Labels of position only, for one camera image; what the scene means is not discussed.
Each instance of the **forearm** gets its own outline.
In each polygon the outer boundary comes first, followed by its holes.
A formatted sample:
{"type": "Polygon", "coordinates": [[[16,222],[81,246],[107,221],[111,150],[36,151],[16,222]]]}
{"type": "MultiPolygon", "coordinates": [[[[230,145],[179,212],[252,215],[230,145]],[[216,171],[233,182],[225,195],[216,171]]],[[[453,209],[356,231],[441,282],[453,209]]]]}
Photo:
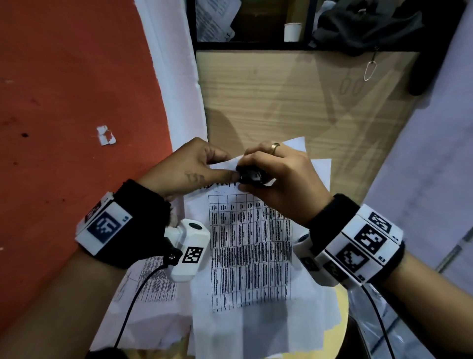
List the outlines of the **forearm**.
{"type": "Polygon", "coordinates": [[[0,338],[0,358],[83,359],[125,271],[78,250],[0,338]]]}
{"type": "Polygon", "coordinates": [[[442,275],[406,253],[378,288],[434,355],[473,353],[473,297],[442,275]]]}

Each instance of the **black cable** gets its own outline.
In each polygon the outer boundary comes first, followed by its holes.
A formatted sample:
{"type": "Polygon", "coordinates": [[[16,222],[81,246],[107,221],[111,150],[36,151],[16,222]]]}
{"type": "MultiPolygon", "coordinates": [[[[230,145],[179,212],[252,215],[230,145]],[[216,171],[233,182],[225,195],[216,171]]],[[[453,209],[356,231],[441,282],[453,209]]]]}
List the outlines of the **black cable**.
{"type": "Polygon", "coordinates": [[[117,348],[117,347],[118,347],[118,343],[120,342],[120,339],[122,338],[122,334],[123,334],[123,331],[125,330],[125,326],[126,326],[126,322],[128,321],[128,317],[130,316],[131,310],[133,309],[133,305],[135,304],[136,299],[137,299],[138,296],[140,295],[141,290],[142,290],[143,287],[145,286],[146,282],[147,282],[158,270],[161,270],[161,269],[164,269],[164,268],[167,268],[167,265],[166,265],[166,264],[160,265],[160,266],[157,267],[155,270],[153,270],[151,273],[149,273],[148,276],[147,276],[147,277],[145,278],[145,280],[143,281],[143,283],[142,283],[142,284],[140,285],[140,287],[138,288],[138,290],[136,291],[136,294],[135,294],[135,296],[133,297],[133,300],[131,301],[130,307],[128,308],[128,312],[126,313],[125,320],[124,320],[124,322],[123,322],[122,328],[120,329],[120,334],[118,334],[117,341],[115,342],[114,348],[117,348]]]}
{"type": "Polygon", "coordinates": [[[381,316],[379,315],[379,312],[378,312],[378,308],[376,308],[375,301],[373,300],[373,298],[371,297],[371,295],[369,294],[365,286],[361,286],[361,289],[363,289],[363,291],[365,292],[366,296],[368,297],[369,301],[371,302],[375,310],[376,316],[378,317],[378,320],[379,320],[379,325],[381,326],[381,330],[383,331],[383,336],[384,338],[386,338],[386,344],[387,344],[387,348],[389,349],[389,353],[391,354],[391,358],[396,359],[396,357],[394,356],[393,348],[391,347],[391,343],[389,342],[386,329],[384,328],[383,319],[381,319],[381,316]]]}

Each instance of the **wrist-mounted tracker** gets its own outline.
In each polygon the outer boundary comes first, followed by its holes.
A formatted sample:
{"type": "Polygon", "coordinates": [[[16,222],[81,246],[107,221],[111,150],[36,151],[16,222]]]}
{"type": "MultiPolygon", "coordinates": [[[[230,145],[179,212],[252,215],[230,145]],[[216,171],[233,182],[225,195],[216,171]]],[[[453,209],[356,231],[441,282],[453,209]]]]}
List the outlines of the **wrist-mounted tracker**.
{"type": "Polygon", "coordinates": [[[79,222],[76,241],[94,258],[123,269],[134,262],[163,256],[172,281],[189,281],[210,243],[205,226],[183,219],[169,223],[170,204],[129,179],[115,193],[107,192],[79,222]]]}
{"type": "Polygon", "coordinates": [[[322,286],[346,288],[387,278],[404,255],[403,231],[342,194],[307,225],[293,251],[322,286]]]}

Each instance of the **hand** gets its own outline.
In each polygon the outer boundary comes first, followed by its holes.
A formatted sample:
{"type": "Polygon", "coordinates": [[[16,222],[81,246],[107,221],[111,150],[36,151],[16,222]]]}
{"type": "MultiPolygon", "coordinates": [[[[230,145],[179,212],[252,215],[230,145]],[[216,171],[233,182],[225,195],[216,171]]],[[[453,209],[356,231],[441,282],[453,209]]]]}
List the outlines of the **hand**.
{"type": "Polygon", "coordinates": [[[237,182],[240,178],[238,172],[211,170],[208,167],[209,164],[230,159],[224,150],[196,137],[154,166],[137,182],[170,201],[178,195],[214,183],[237,182]]]}
{"type": "Polygon", "coordinates": [[[273,176],[272,186],[239,185],[242,192],[250,192],[285,217],[306,225],[333,197],[327,191],[306,153],[284,144],[276,147],[274,141],[265,141],[248,148],[238,162],[239,166],[255,165],[273,176]]]}

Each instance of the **gold ring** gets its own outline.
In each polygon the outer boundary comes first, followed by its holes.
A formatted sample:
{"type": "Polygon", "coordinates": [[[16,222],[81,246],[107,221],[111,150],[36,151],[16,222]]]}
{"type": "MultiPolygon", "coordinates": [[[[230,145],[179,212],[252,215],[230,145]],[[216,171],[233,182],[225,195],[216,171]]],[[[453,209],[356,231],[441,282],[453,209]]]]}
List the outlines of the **gold ring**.
{"type": "Polygon", "coordinates": [[[280,146],[280,144],[277,143],[277,142],[275,142],[275,143],[273,143],[273,144],[271,145],[271,155],[274,156],[274,151],[276,151],[276,148],[277,148],[278,146],[280,146]]]}

